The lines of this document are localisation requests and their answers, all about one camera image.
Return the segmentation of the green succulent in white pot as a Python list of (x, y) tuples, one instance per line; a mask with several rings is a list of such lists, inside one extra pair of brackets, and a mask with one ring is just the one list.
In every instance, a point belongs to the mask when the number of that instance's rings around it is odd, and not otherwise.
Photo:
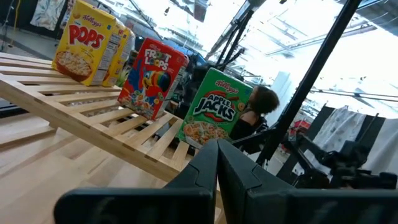
[(124, 68), (122, 69), (121, 73), (119, 74), (119, 78), (118, 78), (118, 80), (116, 81), (116, 85), (117, 85), (118, 87), (121, 87), (121, 88), (122, 88), (122, 87), (124, 86), (124, 84), (125, 84), (125, 82), (126, 82), (126, 80), (127, 80), (127, 78), (128, 78), (128, 75), (129, 75), (130, 71), (131, 71), (131, 66), (126, 66), (126, 67), (124, 67)]

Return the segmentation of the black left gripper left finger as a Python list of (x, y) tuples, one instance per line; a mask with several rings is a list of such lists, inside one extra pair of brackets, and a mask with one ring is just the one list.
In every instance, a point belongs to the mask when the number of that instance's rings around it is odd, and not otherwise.
[(217, 165), (212, 139), (161, 189), (73, 189), (57, 200), (55, 224), (213, 224)]

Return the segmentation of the green Apple Jacks cereal box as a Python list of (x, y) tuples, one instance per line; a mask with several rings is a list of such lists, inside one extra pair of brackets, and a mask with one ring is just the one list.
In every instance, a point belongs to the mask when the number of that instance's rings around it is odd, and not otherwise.
[(253, 87), (210, 68), (178, 131), (179, 140), (201, 148), (210, 139), (226, 139), (244, 110)]

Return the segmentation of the black metal rig frame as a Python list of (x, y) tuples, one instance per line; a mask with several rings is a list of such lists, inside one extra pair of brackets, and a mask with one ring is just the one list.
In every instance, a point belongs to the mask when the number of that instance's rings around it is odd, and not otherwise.
[(253, 134), (245, 138), (231, 141), (233, 146), (245, 146), (249, 143), (258, 143), (259, 141), (265, 140), (266, 145), (257, 158), (256, 163), (258, 163), (260, 166), (263, 166), (266, 160), (271, 159), (279, 144), (282, 143), (283, 138), (287, 133), (287, 130), (289, 129), (289, 126), (292, 123), (295, 115), (298, 113), (302, 103), (312, 89), (312, 86), (317, 80), (330, 54), (343, 35), (348, 23), (362, 1), (363, 0), (346, 0), (340, 13), (336, 17), (335, 22), (322, 42), (316, 56), (312, 60), (312, 63), (310, 64), (302, 81), (297, 87), (296, 92), (294, 93), (289, 104), (285, 107), (285, 110), (280, 115), (276, 124), (267, 131), (262, 131), (259, 134)]

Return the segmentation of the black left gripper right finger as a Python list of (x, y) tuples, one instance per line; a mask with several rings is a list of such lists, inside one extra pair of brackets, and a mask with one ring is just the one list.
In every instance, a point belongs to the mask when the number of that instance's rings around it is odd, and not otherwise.
[(218, 147), (227, 224), (398, 224), (398, 190), (296, 189), (228, 141)]

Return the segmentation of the yellow Corn Pops cereal box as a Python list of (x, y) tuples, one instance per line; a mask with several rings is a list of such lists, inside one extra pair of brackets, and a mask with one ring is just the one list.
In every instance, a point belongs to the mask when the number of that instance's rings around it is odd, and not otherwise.
[(135, 38), (136, 36), (133, 31), (130, 28), (123, 26), (121, 40), (101, 84), (102, 86), (111, 87), (116, 84), (116, 81), (123, 70), (124, 64), (128, 61), (131, 50), (135, 48)]
[(52, 68), (83, 85), (101, 85), (123, 31), (124, 25), (114, 16), (76, 0)]

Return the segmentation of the white patterned hanging cloth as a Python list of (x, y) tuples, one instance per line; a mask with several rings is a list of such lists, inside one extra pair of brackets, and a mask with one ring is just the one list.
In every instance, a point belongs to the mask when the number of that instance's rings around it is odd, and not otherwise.
[(391, 172), (398, 175), (398, 118), (384, 121), (362, 168), (375, 174)]
[(324, 106), (314, 120), (320, 122), (313, 143), (324, 152), (340, 152), (346, 141), (354, 141), (362, 128), (365, 114), (349, 110), (347, 106)]

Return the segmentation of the colourful printed hanging cloth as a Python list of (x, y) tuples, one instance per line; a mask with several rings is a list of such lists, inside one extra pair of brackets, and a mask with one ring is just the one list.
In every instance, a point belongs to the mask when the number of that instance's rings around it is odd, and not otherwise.
[(38, 0), (30, 24), (49, 31), (60, 26), (60, 18), (67, 0)]

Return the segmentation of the slatted wooden shelf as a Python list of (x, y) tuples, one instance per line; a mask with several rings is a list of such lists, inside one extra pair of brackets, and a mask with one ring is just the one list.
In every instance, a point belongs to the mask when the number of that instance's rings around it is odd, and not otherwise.
[(182, 120), (165, 112), (151, 121), (122, 108), (117, 86), (84, 86), (50, 61), (0, 53), (0, 98), (168, 182), (198, 149), (174, 143)]

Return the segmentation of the red Froot Loops cereal box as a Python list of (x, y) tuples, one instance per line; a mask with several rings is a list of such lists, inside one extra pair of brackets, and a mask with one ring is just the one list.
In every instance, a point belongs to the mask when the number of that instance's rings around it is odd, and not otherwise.
[(182, 52), (146, 38), (118, 97), (136, 114), (155, 120), (165, 110), (189, 59)]

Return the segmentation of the person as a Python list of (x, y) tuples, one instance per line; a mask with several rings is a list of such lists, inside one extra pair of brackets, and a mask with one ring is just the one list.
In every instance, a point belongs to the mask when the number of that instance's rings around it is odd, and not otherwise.
[(265, 86), (254, 87), (229, 138), (237, 140), (252, 135), (265, 121), (262, 115), (273, 112), (279, 105), (279, 98), (273, 90)]

